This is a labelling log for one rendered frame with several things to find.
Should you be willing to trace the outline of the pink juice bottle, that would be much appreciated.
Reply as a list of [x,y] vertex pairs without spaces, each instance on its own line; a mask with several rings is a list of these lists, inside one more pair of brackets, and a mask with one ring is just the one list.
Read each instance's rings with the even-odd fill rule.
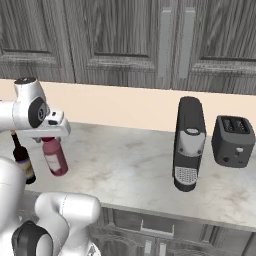
[[68,165],[60,142],[54,137],[42,139],[42,150],[48,167],[54,176],[63,176],[68,171]]

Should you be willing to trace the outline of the grey wood cupboard door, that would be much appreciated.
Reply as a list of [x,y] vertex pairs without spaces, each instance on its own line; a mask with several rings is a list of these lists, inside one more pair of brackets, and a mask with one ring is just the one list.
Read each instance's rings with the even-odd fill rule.
[[0,78],[74,83],[64,0],[0,0]]
[[[186,7],[196,17],[188,76],[180,79]],[[172,88],[256,95],[256,0],[177,0]]]
[[[170,88],[177,0],[64,0],[75,81]],[[166,75],[158,76],[161,12],[170,7]]]

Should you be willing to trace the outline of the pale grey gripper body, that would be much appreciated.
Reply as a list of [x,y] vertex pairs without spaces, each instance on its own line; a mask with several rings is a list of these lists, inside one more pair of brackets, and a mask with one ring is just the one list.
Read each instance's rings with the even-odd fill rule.
[[18,130],[19,136],[30,138],[44,137],[68,137],[71,133],[71,127],[67,120],[63,120],[59,125],[50,125],[30,130]]

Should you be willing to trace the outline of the black and grey coffee machine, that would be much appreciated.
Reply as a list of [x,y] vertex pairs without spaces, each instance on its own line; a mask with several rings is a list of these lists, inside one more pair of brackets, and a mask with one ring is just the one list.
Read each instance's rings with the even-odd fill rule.
[[179,101],[172,177],[182,192],[195,189],[206,140],[203,107],[198,98],[185,96]]

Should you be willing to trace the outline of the dark grey toaster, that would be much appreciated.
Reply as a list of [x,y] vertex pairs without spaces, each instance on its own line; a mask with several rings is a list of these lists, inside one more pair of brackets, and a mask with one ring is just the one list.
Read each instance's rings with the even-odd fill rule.
[[214,160],[231,168],[245,168],[255,145],[255,133],[247,118],[219,115],[211,140]]

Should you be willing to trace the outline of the dark wine bottle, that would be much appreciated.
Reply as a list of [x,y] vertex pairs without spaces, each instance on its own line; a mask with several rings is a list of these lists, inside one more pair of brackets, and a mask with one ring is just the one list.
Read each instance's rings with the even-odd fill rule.
[[36,175],[28,154],[27,149],[20,144],[19,138],[15,131],[11,131],[14,142],[13,156],[19,167],[25,172],[26,183],[32,184],[36,181]]

